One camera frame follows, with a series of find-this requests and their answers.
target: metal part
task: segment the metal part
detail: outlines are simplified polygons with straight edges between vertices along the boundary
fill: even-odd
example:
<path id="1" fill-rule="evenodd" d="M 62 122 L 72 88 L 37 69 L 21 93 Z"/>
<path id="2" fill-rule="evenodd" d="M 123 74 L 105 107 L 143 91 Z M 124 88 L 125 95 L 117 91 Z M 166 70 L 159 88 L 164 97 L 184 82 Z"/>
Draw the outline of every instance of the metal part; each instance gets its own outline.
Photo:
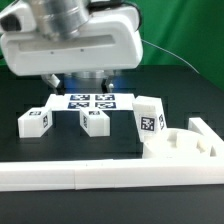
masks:
<path id="1" fill-rule="evenodd" d="M 115 72 L 113 70 L 98 70 L 94 72 L 76 72 L 76 73 L 66 73 L 66 76 L 71 76 L 80 79 L 92 79 L 94 81 L 102 80 L 101 82 L 101 90 L 102 93 L 112 93 L 114 85 L 112 83 L 113 78 L 115 76 Z"/>
<path id="2" fill-rule="evenodd" d="M 52 41 L 70 40 L 89 19 L 90 0 L 24 0 L 34 14 L 43 37 Z"/>
<path id="3" fill-rule="evenodd" d="M 113 70 L 98 70 L 98 71 L 85 71 L 85 72 L 75 72 L 75 73 L 67 73 L 67 75 L 71 75 L 77 78 L 83 79 L 104 79 L 109 76 L 114 76 Z"/>

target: black surface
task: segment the black surface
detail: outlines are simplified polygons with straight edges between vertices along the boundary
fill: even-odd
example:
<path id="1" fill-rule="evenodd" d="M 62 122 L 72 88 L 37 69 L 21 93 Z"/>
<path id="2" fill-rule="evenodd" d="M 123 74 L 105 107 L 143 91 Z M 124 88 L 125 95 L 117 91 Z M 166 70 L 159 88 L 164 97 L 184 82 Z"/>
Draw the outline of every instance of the black surface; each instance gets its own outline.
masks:
<path id="1" fill-rule="evenodd" d="M 97 93 L 100 81 L 65 80 L 68 92 Z M 202 117 L 224 137 L 224 92 L 186 67 L 152 66 L 117 73 L 117 93 L 161 97 L 168 127 Z M 43 106 L 52 90 L 39 77 L 0 69 L 0 161 L 138 158 L 142 150 L 132 112 L 107 112 L 111 137 L 89 138 L 78 112 L 54 113 L 40 139 L 19 139 L 17 118 Z M 224 186 L 148 187 L 86 191 L 1 192 L 0 223 L 223 223 Z"/>

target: white plastic part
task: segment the white plastic part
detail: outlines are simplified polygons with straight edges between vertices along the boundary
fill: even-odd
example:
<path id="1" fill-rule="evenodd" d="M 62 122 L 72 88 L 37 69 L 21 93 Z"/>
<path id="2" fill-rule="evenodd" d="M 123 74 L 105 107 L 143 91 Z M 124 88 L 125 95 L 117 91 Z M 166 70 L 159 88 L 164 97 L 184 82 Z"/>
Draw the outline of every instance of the white plastic part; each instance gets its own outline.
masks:
<path id="1" fill-rule="evenodd" d="M 198 135 L 190 131 L 177 132 L 176 147 L 179 149 L 196 149 Z"/>
<path id="2" fill-rule="evenodd" d="M 54 74 L 42 76 L 42 79 L 44 82 L 46 82 L 49 86 L 53 88 L 57 88 L 60 84 L 60 79 Z"/>
<path id="3" fill-rule="evenodd" d="M 46 107 L 52 111 L 79 111 L 80 107 L 97 107 L 101 110 L 132 111 L 133 94 L 65 94 L 64 96 L 51 94 Z"/>
<path id="4" fill-rule="evenodd" d="M 223 184 L 222 158 L 0 163 L 0 191 Z"/>
<path id="5" fill-rule="evenodd" d="M 110 118 L 98 108 L 81 108 L 80 125 L 90 137 L 110 136 Z"/>
<path id="6" fill-rule="evenodd" d="M 143 55 L 138 17 L 133 7 L 104 10 L 94 13 L 74 40 L 51 42 L 37 32 L 4 33 L 1 48 L 17 75 L 135 68 Z"/>
<path id="7" fill-rule="evenodd" d="M 166 130 L 166 120 L 160 98 L 138 96 L 133 102 L 133 110 L 140 141 Z"/>
<path id="8" fill-rule="evenodd" d="M 18 119 L 20 138 L 41 137 L 52 126 L 52 111 L 46 107 L 31 108 Z"/>
<path id="9" fill-rule="evenodd" d="M 204 135 L 212 143 L 212 156 L 224 158 L 224 142 L 223 140 L 200 118 L 190 118 L 188 129 Z"/>
<path id="10" fill-rule="evenodd" d="M 14 15 L 19 20 L 21 25 L 21 33 L 34 31 L 37 27 L 33 13 L 29 5 L 23 1 L 19 1 L 16 4 L 12 3 L 0 13 L 0 20 L 8 15 Z M 5 30 L 0 25 L 0 33 L 4 33 Z"/>
<path id="11" fill-rule="evenodd" d="M 212 145 L 196 132 L 168 128 L 154 138 L 145 138 L 142 158 L 210 157 Z"/>

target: white cube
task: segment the white cube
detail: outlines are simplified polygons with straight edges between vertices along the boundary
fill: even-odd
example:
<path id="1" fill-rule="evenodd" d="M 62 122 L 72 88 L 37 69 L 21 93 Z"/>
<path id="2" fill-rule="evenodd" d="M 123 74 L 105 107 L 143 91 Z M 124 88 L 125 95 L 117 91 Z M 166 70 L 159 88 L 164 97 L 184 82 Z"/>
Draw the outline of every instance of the white cube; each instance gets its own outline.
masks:
<path id="1" fill-rule="evenodd" d="M 18 119 L 20 138 L 41 137 L 52 126 L 52 111 L 46 107 L 31 108 Z"/>
<path id="2" fill-rule="evenodd" d="M 167 128 L 160 98 L 138 96 L 133 102 L 133 110 L 141 142 Z"/>
<path id="3" fill-rule="evenodd" d="M 90 137 L 110 136 L 110 118 L 98 108 L 81 108 L 80 125 Z"/>
<path id="4" fill-rule="evenodd" d="M 177 133 L 176 147 L 179 149 L 195 149 L 198 144 L 198 135 L 194 132 L 179 131 Z"/>

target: white wall piece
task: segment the white wall piece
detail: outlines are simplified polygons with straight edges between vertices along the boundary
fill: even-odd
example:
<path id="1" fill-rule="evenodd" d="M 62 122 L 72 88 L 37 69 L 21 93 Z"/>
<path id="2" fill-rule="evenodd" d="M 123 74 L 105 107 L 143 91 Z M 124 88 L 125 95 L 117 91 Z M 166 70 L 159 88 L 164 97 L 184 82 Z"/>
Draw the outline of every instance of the white wall piece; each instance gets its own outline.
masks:
<path id="1" fill-rule="evenodd" d="M 80 125 L 90 137 L 110 136 L 110 118 L 98 108 L 81 108 Z"/>
<path id="2" fill-rule="evenodd" d="M 133 101 L 133 110 L 141 142 L 167 128 L 160 98 L 138 96 Z"/>
<path id="3" fill-rule="evenodd" d="M 109 162 L 113 162 L 113 161 L 114 161 L 113 159 L 86 160 L 86 161 L 84 160 L 82 162 L 82 164 L 85 163 L 86 167 L 101 167 L 101 166 L 104 166 L 105 164 L 108 164 Z"/>
<path id="4" fill-rule="evenodd" d="M 72 166 L 54 163 L 0 164 L 0 191 L 74 189 Z"/>
<path id="5" fill-rule="evenodd" d="M 224 183 L 222 160 L 149 159 L 148 164 L 114 167 L 115 188 Z"/>
<path id="6" fill-rule="evenodd" d="M 223 140 L 200 118 L 190 118 L 188 129 L 204 135 L 212 142 L 212 156 L 220 156 L 224 158 L 224 142 Z"/>
<path id="7" fill-rule="evenodd" d="M 212 144 L 202 135 L 168 128 L 161 135 L 145 138 L 142 158 L 210 157 Z"/>
<path id="8" fill-rule="evenodd" d="M 31 108 L 18 119 L 19 137 L 41 137 L 52 126 L 52 111 L 46 107 Z"/>
<path id="9" fill-rule="evenodd" d="M 90 166 L 75 168 L 75 189 L 114 188 L 114 168 Z"/>

